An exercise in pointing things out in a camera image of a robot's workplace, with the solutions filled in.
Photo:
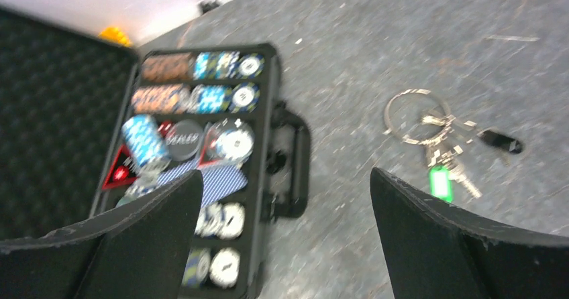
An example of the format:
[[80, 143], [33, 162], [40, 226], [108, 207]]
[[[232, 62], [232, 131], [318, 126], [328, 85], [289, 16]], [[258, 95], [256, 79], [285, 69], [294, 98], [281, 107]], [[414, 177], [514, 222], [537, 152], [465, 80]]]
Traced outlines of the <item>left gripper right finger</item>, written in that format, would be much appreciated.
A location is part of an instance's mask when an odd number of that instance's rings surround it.
[[370, 196], [395, 298], [567, 298], [568, 238], [500, 223], [380, 168]]

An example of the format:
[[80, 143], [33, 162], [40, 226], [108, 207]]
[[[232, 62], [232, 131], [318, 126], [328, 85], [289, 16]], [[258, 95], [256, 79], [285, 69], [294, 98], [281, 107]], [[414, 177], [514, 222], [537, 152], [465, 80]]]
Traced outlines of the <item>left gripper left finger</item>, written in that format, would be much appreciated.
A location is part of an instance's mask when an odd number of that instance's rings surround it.
[[40, 238], [1, 243], [2, 298], [176, 298], [203, 194], [200, 171]]

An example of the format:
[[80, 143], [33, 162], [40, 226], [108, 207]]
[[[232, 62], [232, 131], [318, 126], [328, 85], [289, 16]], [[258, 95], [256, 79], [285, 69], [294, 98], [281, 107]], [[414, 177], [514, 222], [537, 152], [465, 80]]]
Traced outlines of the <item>key with green tag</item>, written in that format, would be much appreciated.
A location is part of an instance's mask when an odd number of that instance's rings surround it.
[[461, 184], [473, 198], [482, 196], [481, 191], [467, 177], [464, 165], [457, 158], [462, 152], [463, 149], [459, 145], [439, 143], [425, 146], [430, 194], [433, 197], [452, 203], [452, 182]]

